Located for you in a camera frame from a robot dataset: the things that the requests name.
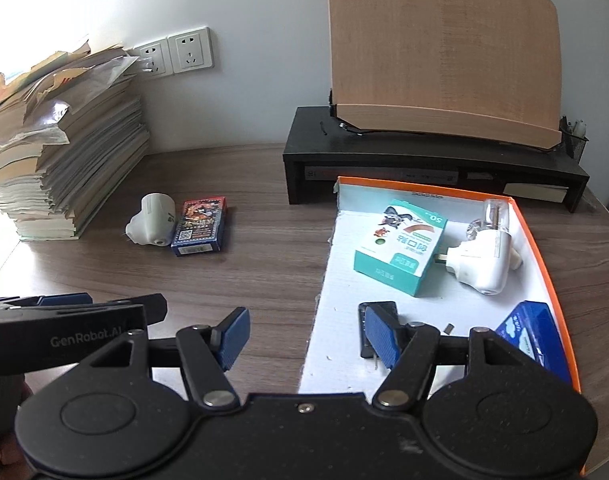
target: white plug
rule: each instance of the white plug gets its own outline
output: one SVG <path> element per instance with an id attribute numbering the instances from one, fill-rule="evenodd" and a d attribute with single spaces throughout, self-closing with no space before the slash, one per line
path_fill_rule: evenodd
<path id="1" fill-rule="evenodd" d="M 511 246 L 508 233 L 508 205 L 500 200 L 484 203 L 481 230 L 473 240 L 450 247 L 446 254 L 437 254 L 437 262 L 461 283 L 489 296 L 498 294 L 507 284 L 509 269 L 522 264 L 520 254 Z"/>
<path id="2" fill-rule="evenodd" d="M 140 245 L 167 246 L 173 239 L 176 204 L 169 195 L 150 193 L 142 199 L 142 210 L 131 218 L 124 232 Z"/>

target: teal box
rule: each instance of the teal box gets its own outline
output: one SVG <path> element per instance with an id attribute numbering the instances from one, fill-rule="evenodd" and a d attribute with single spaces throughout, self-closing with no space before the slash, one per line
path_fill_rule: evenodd
<path id="1" fill-rule="evenodd" d="M 415 296 L 446 223 L 438 213 L 393 200 L 355 250 L 353 269 Z"/>

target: electrical outlet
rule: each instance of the electrical outlet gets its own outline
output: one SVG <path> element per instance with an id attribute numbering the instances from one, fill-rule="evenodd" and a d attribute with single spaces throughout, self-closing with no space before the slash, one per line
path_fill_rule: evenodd
<path id="1" fill-rule="evenodd" d="M 209 27 L 168 36 L 173 72 L 187 72 L 214 65 Z"/>
<path id="2" fill-rule="evenodd" d="M 169 42 L 166 38 L 137 46 L 132 51 L 136 56 L 149 59 L 147 68 L 150 72 L 143 72 L 145 78 L 152 79 L 173 73 Z"/>

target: wall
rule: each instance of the wall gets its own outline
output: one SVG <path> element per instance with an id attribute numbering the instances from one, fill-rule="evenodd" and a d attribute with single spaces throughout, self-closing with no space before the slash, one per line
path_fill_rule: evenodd
<path id="1" fill-rule="evenodd" d="M 609 0 L 552 0 L 561 31 L 562 111 L 582 118 L 582 166 L 609 199 Z M 214 32 L 216 66 L 143 84 L 155 150 L 284 140 L 298 105 L 326 104 L 327 0 L 0 0 L 0 59 L 75 43 L 135 45 L 200 25 Z"/>

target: wood grain tabletop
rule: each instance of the wood grain tabletop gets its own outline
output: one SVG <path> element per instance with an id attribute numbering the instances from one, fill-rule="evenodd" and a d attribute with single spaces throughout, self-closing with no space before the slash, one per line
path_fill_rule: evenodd
<path id="1" fill-rule="evenodd" d="M 0 296 L 87 291 L 96 301 L 162 292 L 167 319 L 153 337 L 193 323 L 215 324 L 248 306 L 251 339 L 229 372 L 241 396 L 295 392 L 329 253 L 335 204 L 289 205 L 282 146 L 210 148 L 149 155 L 80 240 L 21 242 L 0 270 Z M 225 195 L 221 253 L 177 257 L 138 246 L 124 226 L 150 192 L 185 200 Z M 588 470 L 609 458 L 609 213 L 586 192 L 577 212 L 519 200 L 571 332 L 583 393 L 599 418 Z M 39 388 L 61 370 L 30 374 Z M 177 386 L 180 376 L 161 372 Z"/>

